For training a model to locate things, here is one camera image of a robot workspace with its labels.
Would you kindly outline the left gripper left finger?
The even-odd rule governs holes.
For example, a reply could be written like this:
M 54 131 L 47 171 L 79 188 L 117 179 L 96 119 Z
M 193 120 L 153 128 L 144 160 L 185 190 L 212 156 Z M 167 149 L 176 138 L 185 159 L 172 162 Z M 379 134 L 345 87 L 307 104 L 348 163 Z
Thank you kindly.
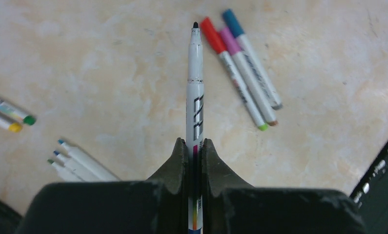
M 188 233 L 187 147 L 178 138 L 148 179 L 55 182 L 34 197 L 19 234 Z

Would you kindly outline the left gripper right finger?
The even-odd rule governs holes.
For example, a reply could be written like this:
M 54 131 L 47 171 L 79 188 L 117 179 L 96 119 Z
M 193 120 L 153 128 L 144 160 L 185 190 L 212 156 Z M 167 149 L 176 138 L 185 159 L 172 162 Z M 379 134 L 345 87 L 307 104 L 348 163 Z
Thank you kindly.
M 202 152 L 204 233 L 363 234 L 351 198 L 338 190 L 258 188 L 237 175 L 212 140 Z

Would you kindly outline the teal cap white marker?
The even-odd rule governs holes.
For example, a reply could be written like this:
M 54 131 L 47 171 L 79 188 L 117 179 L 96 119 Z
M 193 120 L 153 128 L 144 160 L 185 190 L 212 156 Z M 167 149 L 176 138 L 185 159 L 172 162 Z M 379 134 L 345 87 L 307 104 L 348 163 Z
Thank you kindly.
M 104 166 L 94 160 L 91 156 L 86 154 L 80 148 L 71 146 L 62 139 L 58 140 L 58 143 L 61 147 L 65 149 L 68 157 L 74 159 L 79 164 L 84 166 L 90 172 L 92 172 L 96 177 L 101 181 L 120 181 L 120 179 L 107 170 Z

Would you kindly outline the purple cap white marker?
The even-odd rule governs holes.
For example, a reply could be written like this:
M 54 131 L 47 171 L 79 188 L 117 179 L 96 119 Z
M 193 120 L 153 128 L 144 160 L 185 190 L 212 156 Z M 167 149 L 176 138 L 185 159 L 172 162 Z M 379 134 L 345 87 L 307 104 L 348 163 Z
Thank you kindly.
M 96 177 L 92 172 L 90 172 L 88 169 L 86 169 L 84 166 L 79 164 L 74 159 L 66 155 L 63 155 L 62 153 L 59 153 L 57 151 L 54 151 L 53 153 L 56 156 L 56 159 L 62 162 L 63 167 L 72 171 L 84 182 L 101 182 L 101 180 L 98 177 Z

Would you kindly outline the light blue cap marker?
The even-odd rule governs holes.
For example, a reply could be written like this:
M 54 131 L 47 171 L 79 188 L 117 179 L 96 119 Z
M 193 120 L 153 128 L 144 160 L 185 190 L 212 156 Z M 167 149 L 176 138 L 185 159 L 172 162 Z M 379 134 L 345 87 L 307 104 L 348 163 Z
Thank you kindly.
M 69 169 L 61 166 L 52 159 L 48 159 L 47 162 L 56 170 L 58 176 L 65 182 L 83 182 L 76 174 Z

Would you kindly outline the orange cap white marker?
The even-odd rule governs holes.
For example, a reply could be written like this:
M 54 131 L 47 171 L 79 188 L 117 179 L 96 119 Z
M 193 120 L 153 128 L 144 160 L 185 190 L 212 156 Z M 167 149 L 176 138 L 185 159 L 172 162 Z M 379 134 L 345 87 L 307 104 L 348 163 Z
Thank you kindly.
M 201 153 L 204 144 L 204 79 L 203 45 L 199 24 L 193 23 L 188 47 L 188 79 L 186 86 L 186 134 L 188 155 L 188 232 L 203 233 L 201 192 Z

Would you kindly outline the yellow cap white marker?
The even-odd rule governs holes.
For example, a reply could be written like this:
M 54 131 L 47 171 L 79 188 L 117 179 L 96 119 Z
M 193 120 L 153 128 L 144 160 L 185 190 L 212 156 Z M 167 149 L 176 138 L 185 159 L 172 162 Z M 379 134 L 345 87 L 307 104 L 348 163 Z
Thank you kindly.
M 18 133 L 22 130 L 22 126 L 18 122 L 2 114 L 0 114 L 0 127 L 13 133 Z

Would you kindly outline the green end white marker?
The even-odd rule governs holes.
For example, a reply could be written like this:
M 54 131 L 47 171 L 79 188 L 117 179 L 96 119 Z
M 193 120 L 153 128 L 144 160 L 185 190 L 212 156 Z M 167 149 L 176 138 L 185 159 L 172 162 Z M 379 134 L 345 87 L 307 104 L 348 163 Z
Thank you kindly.
M 36 118 L 23 109 L 0 97 L 0 112 L 13 118 L 14 120 L 32 126 L 36 123 Z

